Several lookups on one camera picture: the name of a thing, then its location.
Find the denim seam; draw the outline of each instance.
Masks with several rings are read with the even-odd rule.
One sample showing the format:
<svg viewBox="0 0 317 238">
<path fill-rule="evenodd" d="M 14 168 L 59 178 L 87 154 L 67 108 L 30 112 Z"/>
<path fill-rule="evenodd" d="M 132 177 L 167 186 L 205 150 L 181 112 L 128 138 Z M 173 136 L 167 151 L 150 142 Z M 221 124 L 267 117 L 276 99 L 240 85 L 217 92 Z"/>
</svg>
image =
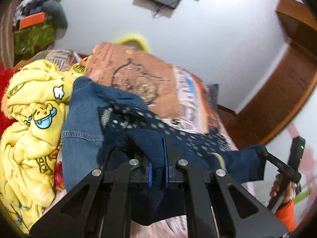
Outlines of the denim seam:
<svg viewBox="0 0 317 238">
<path fill-rule="evenodd" d="M 84 88 L 84 87 L 87 87 L 90 83 L 92 83 L 92 81 L 90 81 L 89 83 L 87 83 L 85 86 L 80 87 L 79 89 L 76 89 L 75 91 L 73 91 L 73 94 L 74 94 L 75 92 L 77 92 L 78 90 L 80 90 L 80 89 L 82 89 L 82 88 Z"/>
<path fill-rule="evenodd" d="M 99 135 L 89 135 L 84 132 L 78 132 L 78 131 L 62 131 L 61 132 L 61 138 L 79 138 L 79 139 L 84 139 L 87 141 L 104 141 L 104 136 Z"/>
</svg>

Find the white cloud print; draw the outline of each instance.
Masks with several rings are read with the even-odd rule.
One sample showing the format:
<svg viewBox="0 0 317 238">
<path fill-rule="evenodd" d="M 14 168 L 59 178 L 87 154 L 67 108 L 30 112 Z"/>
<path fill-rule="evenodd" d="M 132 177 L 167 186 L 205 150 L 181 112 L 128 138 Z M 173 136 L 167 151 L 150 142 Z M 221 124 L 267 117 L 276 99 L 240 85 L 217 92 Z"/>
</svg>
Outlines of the white cloud print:
<svg viewBox="0 0 317 238">
<path fill-rule="evenodd" d="M 64 85 L 61 85 L 59 87 L 54 87 L 53 92 L 54 92 L 54 97 L 61 100 L 64 96 L 64 91 L 63 91 Z"/>
</svg>

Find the hand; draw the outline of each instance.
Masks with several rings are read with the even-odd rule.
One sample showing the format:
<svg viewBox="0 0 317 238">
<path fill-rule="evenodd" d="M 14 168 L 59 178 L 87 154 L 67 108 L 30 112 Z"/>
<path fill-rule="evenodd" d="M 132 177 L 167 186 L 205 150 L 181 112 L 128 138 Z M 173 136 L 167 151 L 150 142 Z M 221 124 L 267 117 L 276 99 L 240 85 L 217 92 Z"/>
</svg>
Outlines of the hand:
<svg viewBox="0 0 317 238">
<path fill-rule="evenodd" d="M 270 192 L 271 198 L 275 197 L 277 192 L 280 190 L 280 183 L 279 183 L 280 174 L 278 174 L 275 178 L 276 178 L 276 181 L 274 182 Z M 292 194 L 293 194 L 293 189 L 292 189 L 292 183 L 290 182 L 286 188 L 286 195 L 282 203 L 288 203 L 292 198 Z"/>
</svg>

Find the wooden furniture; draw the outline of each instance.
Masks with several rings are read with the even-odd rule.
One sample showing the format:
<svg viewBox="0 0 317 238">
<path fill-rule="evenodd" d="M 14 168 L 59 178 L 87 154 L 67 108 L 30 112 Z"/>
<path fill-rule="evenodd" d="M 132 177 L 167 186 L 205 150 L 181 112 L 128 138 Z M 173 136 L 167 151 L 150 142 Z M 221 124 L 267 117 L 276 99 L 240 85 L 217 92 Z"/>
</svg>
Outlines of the wooden furniture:
<svg viewBox="0 0 317 238">
<path fill-rule="evenodd" d="M 276 12 L 292 38 L 289 49 L 242 112 L 222 119 L 239 149 L 273 139 L 299 112 L 317 83 L 316 21 L 304 4 L 294 0 L 280 0 Z"/>
</svg>

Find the triangular cutout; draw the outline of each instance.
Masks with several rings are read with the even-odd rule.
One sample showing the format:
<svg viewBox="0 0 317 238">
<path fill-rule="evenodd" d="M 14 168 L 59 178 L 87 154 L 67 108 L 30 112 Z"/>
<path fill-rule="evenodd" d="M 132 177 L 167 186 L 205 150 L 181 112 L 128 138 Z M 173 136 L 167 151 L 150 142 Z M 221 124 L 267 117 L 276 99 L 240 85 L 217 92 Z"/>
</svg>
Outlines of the triangular cutout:
<svg viewBox="0 0 317 238">
<path fill-rule="evenodd" d="M 86 184 L 80 191 L 78 191 L 69 201 L 65 203 L 65 205 L 63 205 L 61 213 L 73 218 L 79 216 L 89 188 L 90 185 Z"/>
<path fill-rule="evenodd" d="M 233 185 L 229 186 L 229 192 L 240 218 L 245 219 L 259 211 L 259 209 Z"/>
</svg>

